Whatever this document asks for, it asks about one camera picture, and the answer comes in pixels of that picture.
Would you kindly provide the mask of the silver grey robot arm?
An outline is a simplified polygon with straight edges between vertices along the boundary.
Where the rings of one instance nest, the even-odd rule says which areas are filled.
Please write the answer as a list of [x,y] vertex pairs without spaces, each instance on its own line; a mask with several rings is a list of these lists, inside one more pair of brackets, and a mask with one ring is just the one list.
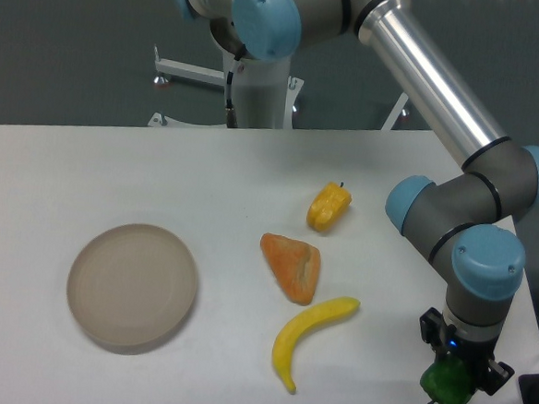
[[182,16],[226,22],[242,53],[279,61],[353,32],[373,48],[461,166],[444,184],[423,176],[386,201],[397,231],[446,281],[443,311],[420,319],[437,361],[455,359],[465,393],[495,394],[513,370],[493,349],[522,281],[525,251],[498,222],[539,202],[539,148],[518,147],[416,22],[410,0],[175,0]]

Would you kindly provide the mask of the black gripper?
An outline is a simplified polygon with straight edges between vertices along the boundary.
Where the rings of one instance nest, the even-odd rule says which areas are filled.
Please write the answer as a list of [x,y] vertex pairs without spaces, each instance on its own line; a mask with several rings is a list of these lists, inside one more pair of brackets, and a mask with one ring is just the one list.
[[495,361],[494,349],[502,323],[473,326],[459,319],[448,307],[441,312],[430,307],[419,319],[421,339],[431,347],[436,361],[453,355],[469,364],[486,362],[478,388],[488,396],[495,395],[515,375],[508,364]]

